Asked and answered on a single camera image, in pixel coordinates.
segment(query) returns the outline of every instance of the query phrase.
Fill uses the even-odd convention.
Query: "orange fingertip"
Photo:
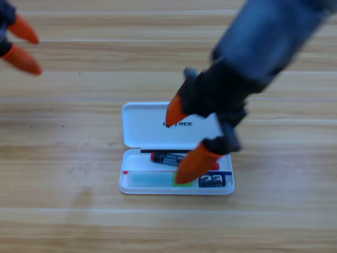
[[[33,44],[38,44],[38,37],[35,33],[33,27],[28,24],[26,20],[24,20],[20,15],[16,14],[16,21],[13,25],[10,25],[8,27],[8,30],[18,36],[19,38],[22,38],[24,40],[29,41]]]
[[[220,157],[221,155],[208,151],[207,148],[200,143],[199,146],[189,152],[179,164],[175,178],[176,183],[189,183],[202,177],[214,168],[216,161]]]
[[[15,68],[34,75],[41,75],[42,68],[37,60],[22,48],[12,45],[11,49],[3,56],[3,60]]]
[[[188,114],[183,113],[180,96],[174,96],[167,107],[166,126],[171,127],[186,117],[188,117]]]

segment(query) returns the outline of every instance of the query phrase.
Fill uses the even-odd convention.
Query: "white plastic case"
[[[193,150],[204,138],[222,134],[214,114],[208,118],[190,115],[175,126],[165,126],[168,102],[132,102],[122,107],[124,143],[133,148],[123,156],[120,190],[125,194],[227,195],[234,191],[230,154],[221,157],[217,172],[225,174],[225,186],[199,187],[174,184],[177,167],[151,161],[153,150]]]

